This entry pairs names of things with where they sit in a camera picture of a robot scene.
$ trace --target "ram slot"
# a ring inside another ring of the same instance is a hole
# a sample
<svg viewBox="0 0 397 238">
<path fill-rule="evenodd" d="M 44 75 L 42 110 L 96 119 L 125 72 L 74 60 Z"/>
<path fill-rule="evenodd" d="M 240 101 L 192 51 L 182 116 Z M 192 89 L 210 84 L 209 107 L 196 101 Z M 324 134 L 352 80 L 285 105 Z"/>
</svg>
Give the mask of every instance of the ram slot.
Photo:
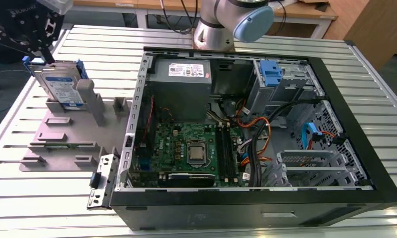
<svg viewBox="0 0 397 238">
<path fill-rule="evenodd" d="M 226 170 L 226 177 L 234 178 L 234 161 L 232 157 L 232 140 L 230 140 L 230 133 L 229 128 L 224 127 L 222 129 L 222 139 L 224 139 L 224 154 L 225 154 L 225 170 Z"/>
<path fill-rule="evenodd" d="M 222 137 L 222 127 L 216 129 L 216 153 L 217 153 L 217 166 L 218 166 L 218 178 L 224 180 L 226 178 L 226 169 L 225 169 L 225 151 L 224 151 L 224 137 Z"/>
</svg>

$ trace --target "floor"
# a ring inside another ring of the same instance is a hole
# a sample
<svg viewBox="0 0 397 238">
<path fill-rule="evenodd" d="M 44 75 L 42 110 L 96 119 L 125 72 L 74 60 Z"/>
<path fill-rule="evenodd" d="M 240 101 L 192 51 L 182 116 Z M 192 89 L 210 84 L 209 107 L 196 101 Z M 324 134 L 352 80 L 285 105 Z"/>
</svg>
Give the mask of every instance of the floor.
<svg viewBox="0 0 397 238">
<path fill-rule="evenodd" d="M 173 17 L 170 19 L 172 25 L 177 26 L 177 28 L 186 28 L 188 19 L 184 17 L 180 22 L 178 17 Z M 125 24 L 136 27 L 136 19 L 124 16 Z M 153 16 L 149 16 L 149 24 L 150 28 L 166 29 L 165 23 L 157 23 L 157 19 Z M 25 70 L 21 63 L 16 63 L 12 65 L 0 64 L 0 71 L 4 70 Z M 397 95 L 397 56 L 393 56 L 384 68 L 380 70 L 380 75 L 392 90 Z M 6 109 L 12 106 L 20 91 L 29 79 L 29 74 L 20 71 L 10 71 L 0 74 L 0 123 L 5 117 Z"/>
</svg>

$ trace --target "open computer tower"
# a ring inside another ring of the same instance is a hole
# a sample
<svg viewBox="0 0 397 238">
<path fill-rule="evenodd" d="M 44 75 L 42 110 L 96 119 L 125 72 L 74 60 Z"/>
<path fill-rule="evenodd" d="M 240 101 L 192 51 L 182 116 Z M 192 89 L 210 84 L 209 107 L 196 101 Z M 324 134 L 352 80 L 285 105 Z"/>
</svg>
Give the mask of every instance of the open computer tower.
<svg viewBox="0 0 397 238">
<path fill-rule="evenodd" d="M 320 58 L 145 48 L 122 143 L 89 208 L 133 230 L 328 226 L 397 204 Z"/>
</svg>

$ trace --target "green circuit board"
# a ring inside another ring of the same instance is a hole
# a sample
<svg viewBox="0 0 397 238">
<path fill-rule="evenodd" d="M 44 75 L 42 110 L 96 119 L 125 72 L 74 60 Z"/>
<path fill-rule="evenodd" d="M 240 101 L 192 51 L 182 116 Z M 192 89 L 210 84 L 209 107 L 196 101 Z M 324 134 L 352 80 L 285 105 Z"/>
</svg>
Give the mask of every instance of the green circuit board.
<svg viewBox="0 0 397 238">
<path fill-rule="evenodd" d="M 214 124 L 186 124 L 162 123 L 157 125 L 154 139 L 154 153 L 150 158 L 148 171 L 141 173 L 141 181 L 149 181 L 145 186 L 157 187 L 153 182 L 156 172 L 177 173 L 206 173 L 216 175 L 216 187 L 242 186 L 240 179 L 237 182 L 225 182 L 218 177 L 217 147 L 216 147 Z M 241 129 L 229 130 L 233 144 L 233 160 L 236 161 L 236 139 L 241 136 Z M 205 145 L 206 162 L 200 166 L 188 163 L 188 146 L 193 143 Z"/>
</svg>

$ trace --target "wooden table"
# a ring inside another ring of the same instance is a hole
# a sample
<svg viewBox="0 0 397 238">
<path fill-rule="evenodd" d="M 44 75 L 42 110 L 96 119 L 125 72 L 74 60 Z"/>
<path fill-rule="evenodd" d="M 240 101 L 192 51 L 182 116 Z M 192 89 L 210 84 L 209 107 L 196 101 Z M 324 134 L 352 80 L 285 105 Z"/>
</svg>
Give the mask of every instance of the wooden table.
<svg viewBox="0 0 397 238">
<path fill-rule="evenodd" d="M 194 14 L 194 0 L 184 0 L 185 8 Z M 180 0 L 165 0 L 166 14 L 186 16 Z M 133 13 L 137 15 L 138 28 L 148 28 L 146 15 L 162 15 L 158 0 L 74 0 L 73 10 Z M 282 22 L 284 10 L 276 10 L 274 22 Z M 337 14 L 328 7 L 325 12 L 314 9 L 313 4 L 297 2 L 286 7 L 286 23 L 316 25 L 310 38 L 322 38 L 332 20 Z"/>
</svg>

